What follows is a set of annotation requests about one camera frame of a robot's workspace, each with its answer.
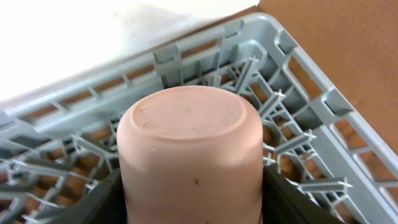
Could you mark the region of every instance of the pink container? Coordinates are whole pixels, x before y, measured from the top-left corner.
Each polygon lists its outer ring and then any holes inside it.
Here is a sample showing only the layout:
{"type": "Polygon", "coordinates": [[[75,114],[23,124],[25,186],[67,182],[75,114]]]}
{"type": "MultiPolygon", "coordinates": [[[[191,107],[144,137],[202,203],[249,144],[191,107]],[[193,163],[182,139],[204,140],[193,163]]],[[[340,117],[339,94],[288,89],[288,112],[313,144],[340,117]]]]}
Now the pink container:
{"type": "Polygon", "coordinates": [[[262,124],[240,96],[159,91],[127,110],[117,139],[130,223],[261,222],[262,124]]]}

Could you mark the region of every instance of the upside-down cup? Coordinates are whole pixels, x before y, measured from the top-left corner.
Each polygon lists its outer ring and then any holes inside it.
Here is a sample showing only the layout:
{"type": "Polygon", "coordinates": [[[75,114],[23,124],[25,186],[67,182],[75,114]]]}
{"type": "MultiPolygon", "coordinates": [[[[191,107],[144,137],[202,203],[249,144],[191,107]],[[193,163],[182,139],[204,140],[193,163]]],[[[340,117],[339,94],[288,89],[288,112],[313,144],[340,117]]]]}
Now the upside-down cup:
{"type": "Polygon", "coordinates": [[[119,161],[131,224],[259,224],[262,124],[234,93],[181,86],[122,117],[119,161]]]}

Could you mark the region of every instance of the white cloth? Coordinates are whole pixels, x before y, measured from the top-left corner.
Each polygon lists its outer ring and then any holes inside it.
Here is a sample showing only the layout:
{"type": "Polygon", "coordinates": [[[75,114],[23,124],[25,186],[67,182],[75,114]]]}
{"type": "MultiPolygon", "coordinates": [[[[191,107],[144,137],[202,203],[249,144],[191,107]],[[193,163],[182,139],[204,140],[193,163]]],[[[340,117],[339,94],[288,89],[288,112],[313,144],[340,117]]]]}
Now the white cloth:
{"type": "Polygon", "coordinates": [[[134,55],[258,0],[0,3],[0,101],[134,55]]]}

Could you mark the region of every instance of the plastic dish rack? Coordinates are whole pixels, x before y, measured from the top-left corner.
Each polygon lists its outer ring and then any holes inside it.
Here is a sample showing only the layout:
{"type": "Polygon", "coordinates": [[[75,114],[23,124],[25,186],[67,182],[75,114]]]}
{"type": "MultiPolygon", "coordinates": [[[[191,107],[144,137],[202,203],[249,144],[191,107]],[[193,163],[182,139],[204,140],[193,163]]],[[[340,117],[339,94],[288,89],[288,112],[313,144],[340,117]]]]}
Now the plastic dish rack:
{"type": "Polygon", "coordinates": [[[274,139],[264,137],[264,164],[283,174],[289,158],[300,173],[290,182],[314,203],[340,219],[337,206],[343,203],[361,223],[398,223],[389,193],[398,187],[397,155],[267,14],[227,22],[0,105],[0,223],[46,223],[73,206],[118,166],[115,133],[124,111],[178,85],[215,86],[248,99],[274,139]],[[293,60],[310,82],[292,72],[293,60]],[[338,129],[341,122],[364,144],[350,146],[338,129]],[[395,179],[376,181],[362,153],[377,155],[395,179]],[[73,191],[77,185],[81,190],[73,191]]]}

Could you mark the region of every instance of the gray dish rack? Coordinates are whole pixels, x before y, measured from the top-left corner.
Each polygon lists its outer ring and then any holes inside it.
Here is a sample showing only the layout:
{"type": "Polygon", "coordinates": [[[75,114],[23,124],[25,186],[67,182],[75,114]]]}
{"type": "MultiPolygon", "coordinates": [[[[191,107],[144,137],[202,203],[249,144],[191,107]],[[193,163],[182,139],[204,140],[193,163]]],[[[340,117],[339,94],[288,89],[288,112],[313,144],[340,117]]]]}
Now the gray dish rack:
{"type": "Polygon", "coordinates": [[[289,157],[301,173],[300,181],[290,182],[336,217],[343,219],[336,210],[343,203],[361,223],[398,223],[397,202],[388,191],[398,187],[398,156],[289,33],[262,13],[0,104],[0,202],[9,202],[0,212],[0,223],[54,219],[72,206],[59,202],[71,179],[83,183],[81,194],[89,193],[104,173],[118,166],[115,134],[124,111],[151,93],[178,85],[209,85],[244,95],[277,139],[275,146],[264,143],[264,165],[281,172],[281,158],[289,157]],[[293,58],[316,83],[318,96],[290,70],[293,58]],[[335,126],[342,120],[366,146],[350,148],[335,126]],[[92,136],[104,128],[104,138],[92,136]],[[284,128],[292,138],[284,135],[284,128]],[[359,156],[365,152],[377,155],[395,179],[375,180],[359,156]],[[81,172],[76,167],[87,155],[98,160],[89,172],[81,172]],[[305,165],[309,160],[324,178],[314,178],[305,165]],[[56,180],[40,195],[42,177],[56,180]],[[26,212],[32,200],[37,206],[26,212]]]}

